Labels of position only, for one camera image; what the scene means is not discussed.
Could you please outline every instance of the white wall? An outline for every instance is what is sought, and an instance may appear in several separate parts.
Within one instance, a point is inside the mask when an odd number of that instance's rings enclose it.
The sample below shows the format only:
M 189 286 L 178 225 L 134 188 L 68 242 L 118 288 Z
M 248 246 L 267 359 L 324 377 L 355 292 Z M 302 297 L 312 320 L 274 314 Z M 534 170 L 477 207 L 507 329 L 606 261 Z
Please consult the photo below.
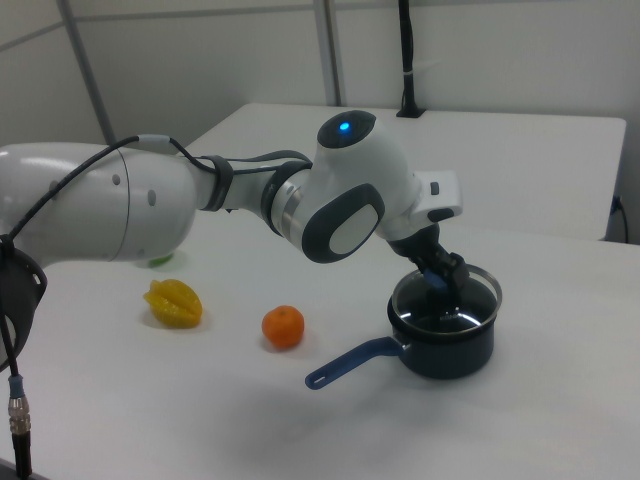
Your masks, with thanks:
M 627 120 L 618 190 L 640 243 L 640 1 L 415 3 L 419 104 Z M 398 107 L 397 2 L 337 0 L 337 30 L 346 103 Z M 618 218 L 610 235 L 622 238 Z
M 186 144 L 249 102 L 327 104 L 312 0 L 71 7 L 118 138 L 157 132 Z
M 104 142 L 54 0 L 0 2 L 0 146 Z

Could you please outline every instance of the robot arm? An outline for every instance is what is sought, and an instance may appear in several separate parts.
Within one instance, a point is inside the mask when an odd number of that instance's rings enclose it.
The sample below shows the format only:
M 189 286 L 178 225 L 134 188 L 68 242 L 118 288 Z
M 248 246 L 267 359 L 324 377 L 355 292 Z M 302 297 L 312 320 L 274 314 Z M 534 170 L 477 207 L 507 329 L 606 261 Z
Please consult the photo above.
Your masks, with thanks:
M 0 232 L 101 149 L 64 143 L 0 149 Z M 184 240 L 197 209 L 245 209 L 312 261 L 330 263 L 351 255 L 374 231 L 393 246 L 462 212 L 455 173 L 411 172 L 369 113 L 345 112 L 326 122 L 313 164 L 290 153 L 251 163 L 208 157 L 213 175 L 184 157 L 120 148 L 57 194 L 16 247 L 41 265 L 156 258 Z M 406 248 L 400 254 L 417 255 Z

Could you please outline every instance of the table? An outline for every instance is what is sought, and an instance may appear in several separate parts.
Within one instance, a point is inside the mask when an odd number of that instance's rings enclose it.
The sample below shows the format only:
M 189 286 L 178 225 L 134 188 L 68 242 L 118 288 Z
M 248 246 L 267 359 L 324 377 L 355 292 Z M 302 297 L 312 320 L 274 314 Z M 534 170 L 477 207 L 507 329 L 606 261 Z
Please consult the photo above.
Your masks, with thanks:
M 249 104 L 196 140 L 196 153 L 313 158 L 322 124 L 350 108 Z M 625 122 L 616 118 L 428 111 L 417 120 L 367 108 L 415 170 L 455 170 L 464 214 L 453 223 L 605 237 Z
M 52 265 L 20 356 L 35 470 L 54 480 L 636 478 L 640 250 L 452 222 L 441 240 L 502 285 L 490 362 L 433 381 L 378 358 L 320 391 L 304 385 L 309 372 L 390 333 L 386 302 L 412 266 L 379 238 L 316 265 L 253 214 L 198 212 L 162 267 Z M 141 298 L 171 277 L 203 300 L 195 330 L 162 328 Z M 307 330 L 278 353 L 260 323 L 285 303 Z M 8 431 L 0 456 L 12 458 Z

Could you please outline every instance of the saucepan handle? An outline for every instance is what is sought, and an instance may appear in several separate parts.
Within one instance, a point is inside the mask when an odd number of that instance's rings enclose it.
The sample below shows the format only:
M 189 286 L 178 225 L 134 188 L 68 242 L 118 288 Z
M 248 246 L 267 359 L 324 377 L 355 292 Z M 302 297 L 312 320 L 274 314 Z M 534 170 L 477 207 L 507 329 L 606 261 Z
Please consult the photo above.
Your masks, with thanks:
M 304 383 L 311 390 L 319 390 L 373 357 L 394 357 L 402 352 L 402 345 L 392 337 L 369 340 L 310 373 Z

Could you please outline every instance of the pot rim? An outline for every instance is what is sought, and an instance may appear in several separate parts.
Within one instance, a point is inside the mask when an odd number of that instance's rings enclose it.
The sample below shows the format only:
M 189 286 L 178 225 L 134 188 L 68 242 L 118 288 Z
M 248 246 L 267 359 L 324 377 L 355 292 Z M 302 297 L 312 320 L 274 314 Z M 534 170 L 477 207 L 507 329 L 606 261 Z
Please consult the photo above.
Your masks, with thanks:
M 456 343 L 462 342 L 465 340 L 469 340 L 477 335 L 481 335 L 482 333 L 489 330 L 498 316 L 498 310 L 502 305 L 502 287 L 498 280 L 486 270 L 477 267 L 475 265 L 467 265 L 469 269 L 469 273 L 474 273 L 479 277 L 483 278 L 486 282 L 491 285 L 495 293 L 496 306 L 491 312 L 491 314 L 478 326 L 468 328 L 467 330 L 462 330 L 460 332 L 428 332 L 415 326 L 404 322 L 397 313 L 394 305 L 393 299 L 397 298 L 397 295 L 400 289 L 409 281 L 413 280 L 416 276 L 422 276 L 422 273 L 418 270 L 414 270 L 411 273 L 405 275 L 396 285 L 393 290 L 393 294 L 389 299 L 387 304 L 387 316 L 389 317 L 389 321 L 395 330 L 406 335 L 411 340 L 419 340 L 427 343 Z

